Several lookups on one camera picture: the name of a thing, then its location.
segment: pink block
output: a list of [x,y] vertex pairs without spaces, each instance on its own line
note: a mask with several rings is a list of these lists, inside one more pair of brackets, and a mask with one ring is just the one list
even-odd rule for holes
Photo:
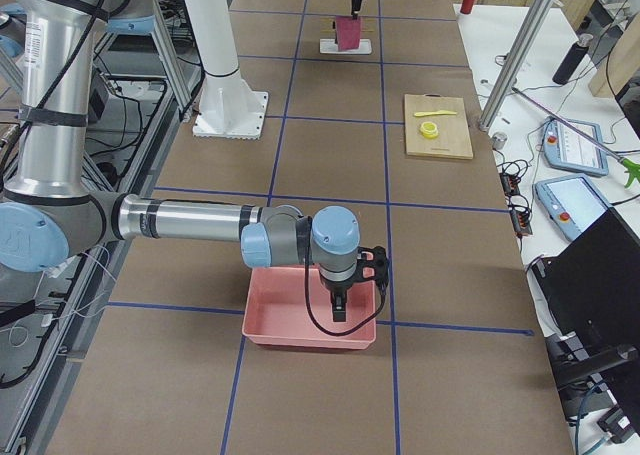
[[362,32],[362,19],[354,20],[351,17],[336,17],[336,39],[338,50],[352,50],[360,46],[360,33]]
[[[342,332],[356,326],[376,310],[374,282],[355,284],[347,293],[347,321],[334,323],[329,291],[318,269],[309,271],[311,308],[328,330]],[[370,321],[346,337],[318,330],[304,301],[304,267],[256,268],[251,274],[242,333],[259,345],[284,345],[333,349],[364,349],[376,339],[376,322]]]

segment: blue tape line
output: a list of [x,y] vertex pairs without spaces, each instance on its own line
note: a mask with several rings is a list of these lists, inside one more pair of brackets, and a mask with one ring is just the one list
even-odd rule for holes
[[436,210],[459,210],[463,212],[509,213],[506,208],[459,207],[456,205],[431,205],[422,203],[391,202],[392,207],[431,208]]
[[293,79],[296,73],[296,64],[298,52],[300,50],[300,39],[302,38],[302,27],[304,26],[304,14],[307,10],[307,3],[309,0],[304,0],[302,7],[302,16],[300,17],[300,27],[298,28],[298,39],[296,40],[296,51],[294,52],[293,65],[291,66],[291,77],[289,78],[289,87],[287,88],[287,98],[284,102],[284,112],[282,126],[280,127],[280,134],[278,136],[278,146],[276,148],[276,158],[273,163],[273,172],[271,172],[271,182],[269,184],[269,195],[267,197],[267,206],[271,206],[271,199],[273,198],[273,189],[276,184],[276,176],[278,175],[278,163],[280,161],[280,153],[282,151],[282,142],[284,140],[284,130],[287,125],[287,112],[289,111],[289,102],[291,101],[291,90],[293,88]]
[[233,375],[233,384],[231,385],[231,395],[229,396],[229,407],[227,408],[227,419],[224,423],[224,435],[220,443],[220,455],[227,453],[227,442],[229,441],[229,431],[231,430],[231,420],[233,418],[233,408],[236,403],[236,393],[238,391],[238,382],[240,381],[240,369],[242,368],[242,358],[244,356],[244,344],[246,338],[242,335],[240,339],[240,349],[238,350],[238,359],[236,360],[236,371]]
[[[382,15],[382,0],[378,0],[378,13]],[[382,103],[382,121],[387,120],[387,109],[385,102],[384,85],[384,49],[382,18],[378,19],[378,32],[380,33],[380,93]],[[389,151],[387,140],[387,125],[382,125],[383,152],[384,152],[384,184],[386,198],[386,219],[387,219],[387,255],[389,260],[393,260],[393,235],[391,229],[391,183],[389,173]],[[391,312],[391,370],[393,380],[393,420],[396,442],[396,455],[402,454],[402,432],[400,430],[400,383],[398,377],[398,343],[396,334],[396,304],[393,281],[393,267],[389,265],[389,307]]]
[[296,196],[296,195],[273,195],[273,198],[281,198],[283,200],[307,200],[310,202],[329,202],[329,203],[359,203],[362,205],[378,205],[378,206],[386,206],[386,202],[376,202],[374,200],[350,200],[347,198],[322,198],[322,197],[306,197],[306,196]]
[[[176,312],[200,312],[200,313],[215,313],[218,315],[244,315],[244,310],[232,310],[228,308],[213,308],[213,307],[193,307],[188,305],[166,305],[159,303],[139,303],[139,302],[117,302],[110,301],[108,304],[110,307],[123,307],[123,308],[142,308],[149,310],[170,310]],[[498,327],[476,327],[473,325],[447,325],[441,323],[423,323],[423,322],[398,322],[392,320],[377,320],[378,325],[385,326],[398,326],[405,328],[422,328],[431,330],[457,330],[466,332],[487,332],[487,333],[506,333],[516,335],[534,336],[533,330],[523,330],[517,328],[498,328]]]
[[208,195],[232,195],[232,196],[257,197],[257,198],[267,198],[268,196],[264,193],[228,192],[225,190],[206,190],[201,188],[155,187],[154,190],[159,190],[163,192],[206,193]]
[[266,59],[266,60],[286,60],[287,62],[292,62],[295,60],[295,57],[276,57],[271,55],[238,55],[238,58],[258,58],[258,59]]
[[323,118],[323,117],[298,117],[295,115],[284,115],[287,120],[308,120],[310,122],[339,122],[339,123],[368,123],[370,125],[382,125],[383,121],[358,120],[351,118]]
[[201,312],[217,313],[219,315],[244,315],[244,310],[231,310],[228,308],[191,307],[184,305],[165,305],[158,303],[116,302],[110,301],[110,307],[147,308],[155,310],[173,310],[176,312]]
[[[303,9],[302,12],[286,12],[286,11],[271,11],[271,10],[245,10],[245,9],[229,9],[231,13],[259,13],[265,15],[307,15],[309,17],[335,17],[335,13],[306,13]],[[455,18],[432,18],[432,17],[392,17],[382,15],[363,15],[362,18],[376,18],[382,20],[421,20],[425,22],[457,22]]]
[[461,332],[484,332],[484,333],[506,333],[513,335],[524,335],[533,337],[533,330],[523,330],[519,328],[499,328],[499,327],[474,327],[470,325],[447,325],[440,323],[422,323],[422,322],[394,322],[397,327],[405,328],[426,328],[438,330],[455,330]]
[[482,207],[459,207],[455,205],[432,205],[423,203],[405,203],[405,202],[386,202],[378,200],[359,200],[351,198],[331,198],[331,197],[308,197],[304,195],[280,195],[277,193],[250,193],[250,192],[230,192],[224,190],[206,190],[198,188],[180,188],[180,187],[155,187],[155,190],[165,192],[186,192],[186,193],[203,193],[208,195],[230,195],[257,198],[281,198],[283,200],[307,200],[313,202],[331,202],[331,203],[358,203],[362,205],[378,205],[387,207],[403,207],[403,208],[420,208],[430,210],[456,210],[463,212],[481,212],[481,213],[509,213],[509,210],[502,208],[482,208]]
[[256,58],[262,60],[288,60],[288,61],[300,61],[300,62],[323,62],[323,63],[359,63],[364,65],[395,65],[395,66],[407,66],[407,67],[430,67],[430,68],[469,68],[468,65],[448,64],[448,63],[420,63],[420,62],[380,62],[373,60],[351,60],[345,58],[307,58],[307,57],[282,57],[272,55],[238,55],[238,58]]

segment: brown paper table surface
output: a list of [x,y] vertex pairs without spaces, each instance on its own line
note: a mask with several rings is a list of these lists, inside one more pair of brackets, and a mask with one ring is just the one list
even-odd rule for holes
[[255,346],[236,244],[136,240],[47,453],[571,453],[486,134],[471,161],[404,154],[405,93],[480,111],[451,2],[364,7],[374,52],[349,60],[317,52],[349,0],[234,0],[262,138],[183,126],[154,196],[353,210],[393,262],[375,344]]

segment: black bottle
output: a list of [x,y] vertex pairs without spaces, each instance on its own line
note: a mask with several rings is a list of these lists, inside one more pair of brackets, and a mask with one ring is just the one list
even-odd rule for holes
[[578,68],[578,65],[589,51],[591,40],[593,40],[593,35],[583,33],[578,41],[571,45],[567,55],[553,75],[554,83],[565,85],[569,81],[571,75],[573,75],[573,72],[576,71],[576,68]]

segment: white table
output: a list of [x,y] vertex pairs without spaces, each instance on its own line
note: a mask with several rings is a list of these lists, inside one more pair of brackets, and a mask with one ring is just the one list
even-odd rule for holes
[[[473,8],[470,15],[459,14],[459,7],[456,7],[456,10],[458,24],[469,57],[469,65],[473,70],[476,90],[480,103],[484,106],[486,96],[489,95],[492,84],[495,83],[501,70],[501,67],[495,62],[495,58],[498,55],[506,54],[511,49],[513,40],[527,13],[527,8],[478,5]],[[552,9],[518,74],[516,86],[523,90],[529,87],[554,85],[551,77],[571,44],[576,40],[575,32],[571,29],[561,10]],[[576,74],[581,73],[585,67],[588,69],[592,66],[593,64],[586,57],[578,67]],[[623,114],[615,100],[595,98],[591,95],[587,85],[595,72],[595,69],[591,70],[587,76],[577,82],[577,85],[572,82],[560,88],[556,86],[530,90],[526,93],[557,112],[562,100],[575,85],[575,90],[559,113],[566,118],[598,123],[605,140],[612,140],[611,126],[620,120]],[[531,224],[533,236],[523,239],[522,261],[525,265],[539,255],[557,255],[568,245],[566,239],[549,219],[544,208],[537,200],[533,200],[532,195],[534,182],[569,174],[569,172],[549,167],[544,156],[538,157],[538,153],[535,152],[534,157],[527,146],[526,134],[540,127],[546,118],[546,114],[533,107],[529,102],[516,95],[511,95],[507,97],[489,130],[489,135],[498,131],[508,135],[507,144],[502,150],[507,161],[534,158],[533,166],[520,183],[520,191],[529,199],[534,213]],[[617,142],[609,145],[611,149],[640,149],[640,141],[626,119],[615,125],[615,134]],[[540,137],[540,130],[536,130],[530,135],[531,145],[534,149],[539,144]],[[640,155],[631,158],[640,159]],[[496,161],[497,163],[502,161],[499,154],[496,154]],[[636,182],[631,188],[624,188],[627,180],[624,168],[611,158],[608,159],[608,162],[609,176],[599,179],[592,178],[592,181],[610,202],[624,200],[640,193],[640,184]],[[632,229],[640,234],[640,202],[635,200],[616,208]],[[550,335],[557,331],[557,328],[549,316],[544,297],[532,275],[529,275],[529,286],[536,302],[542,330],[545,336]],[[595,422],[605,412],[606,410],[594,412],[583,420],[580,426],[581,452],[586,451],[603,435]],[[623,445],[607,443],[597,453],[602,455],[637,455],[640,453],[640,437],[634,435]]]

